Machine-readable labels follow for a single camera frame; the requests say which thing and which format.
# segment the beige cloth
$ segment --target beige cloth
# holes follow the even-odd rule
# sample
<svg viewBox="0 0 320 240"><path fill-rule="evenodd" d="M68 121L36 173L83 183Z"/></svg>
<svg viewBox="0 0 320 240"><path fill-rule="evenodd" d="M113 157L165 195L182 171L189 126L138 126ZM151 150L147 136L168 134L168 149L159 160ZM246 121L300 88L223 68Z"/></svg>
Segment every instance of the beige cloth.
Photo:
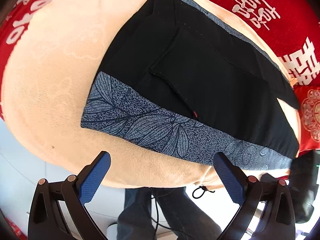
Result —
<svg viewBox="0 0 320 240"><path fill-rule="evenodd" d="M100 62L123 24L146 0L53 0L37 11L7 63L2 107L7 126L30 152L77 174L101 150L111 155L103 185L222 187L214 168L143 149L80 128ZM208 0L194 0L260 46L290 78L266 43L240 18ZM298 112L280 102L300 138ZM268 171L275 177L287 170ZM262 171L247 174L261 175Z"/></svg>

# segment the metal screw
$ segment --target metal screw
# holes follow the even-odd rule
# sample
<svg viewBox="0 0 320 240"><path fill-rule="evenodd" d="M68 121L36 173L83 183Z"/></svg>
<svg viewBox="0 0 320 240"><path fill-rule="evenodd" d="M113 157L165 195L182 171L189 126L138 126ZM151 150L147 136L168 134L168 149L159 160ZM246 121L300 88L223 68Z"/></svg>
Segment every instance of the metal screw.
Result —
<svg viewBox="0 0 320 240"><path fill-rule="evenodd" d="M75 176L75 175L70 175L70 176L68 177L68 181L70 181L70 182L75 181L75 179L76 179L76 176Z"/></svg>
<svg viewBox="0 0 320 240"><path fill-rule="evenodd" d="M39 181L38 181L38 184L39 185L42 185L42 184L44 184L45 183L45 179L40 179Z"/></svg>
<svg viewBox="0 0 320 240"><path fill-rule="evenodd" d="M248 180L250 181L250 182L256 182L257 181L257 178L255 177L255 176L249 176L248 177Z"/></svg>
<svg viewBox="0 0 320 240"><path fill-rule="evenodd" d="M281 186L287 185L286 182L284 181L284 179L280 179L280 180L278 180L278 181L279 181L279 184L280 184Z"/></svg>

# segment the person's leg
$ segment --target person's leg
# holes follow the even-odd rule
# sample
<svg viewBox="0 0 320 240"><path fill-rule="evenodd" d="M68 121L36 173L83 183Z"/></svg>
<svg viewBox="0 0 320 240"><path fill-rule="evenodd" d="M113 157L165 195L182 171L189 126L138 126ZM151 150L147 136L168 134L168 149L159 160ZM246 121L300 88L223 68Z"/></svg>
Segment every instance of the person's leg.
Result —
<svg viewBox="0 0 320 240"><path fill-rule="evenodd" d="M125 190L124 210L118 217L117 240L152 240L151 188Z"/></svg>
<svg viewBox="0 0 320 240"><path fill-rule="evenodd" d="M177 240L214 240L221 228L204 213L186 194L186 188L154 189L162 212L178 236Z"/></svg>

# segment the blue textured pad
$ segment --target blue textured pad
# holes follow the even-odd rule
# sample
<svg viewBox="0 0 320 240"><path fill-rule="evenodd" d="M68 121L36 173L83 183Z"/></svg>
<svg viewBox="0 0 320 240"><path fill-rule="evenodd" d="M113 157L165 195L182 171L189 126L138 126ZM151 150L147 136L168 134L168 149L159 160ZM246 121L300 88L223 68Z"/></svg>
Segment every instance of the blue textured pad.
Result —
<svg viewBox="0 0 320 240"><path fill-rule="evenodd" d="M110 154L106 152L80 186L79 200L82 205L92 200L104 176L107 174L110 165L111 157Z"/></svg>
<svg viewBox="0 0 320 240"><path fill-rule="evenodd" d="M232 171L225 164L224 160L218 154L216 154L213 158L213 166L223 185L228 191L232 201L242 205L245 200L244 189Z"/></svg>

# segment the white tiled floor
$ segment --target white tiled floor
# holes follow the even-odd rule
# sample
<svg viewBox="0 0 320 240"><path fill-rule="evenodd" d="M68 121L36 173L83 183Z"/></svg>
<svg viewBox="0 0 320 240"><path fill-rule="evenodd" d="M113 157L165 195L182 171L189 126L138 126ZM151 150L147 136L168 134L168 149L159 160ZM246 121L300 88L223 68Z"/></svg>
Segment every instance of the white tiled floor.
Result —
<svg viewBox="0 0 320 240"><path fill-rule="evenodd" d="M28 232L28 213L38 180L46 178L49 182L62 181L70 174L69 171L46 163L28 152L0 119L0 208L5 216L16 223L25 234ZM190 197L195 188L196 186L187 187ZM225 189L219 189L215 193L206 192L202 198L193 199L193 201L216 221L222 230L228 225L239 207L238 204L231 201ZM104 186L100 186L93 200L86 204L90 215L103 232L106 232L110 224L116 222L123 206L124 189ZM76 232L64 203L61 203L61 207L70 229ZM320 194L317 195L314 207L315 212L310 222L297 225L298 229L309 232L319 218ZM154 202L152 216L156 217ZM168 226L161 210L160 222ZM251 229L254 230L257 223L257 219L253 220L250 224ZM158 234L167 231L159 227Z"/></svg>

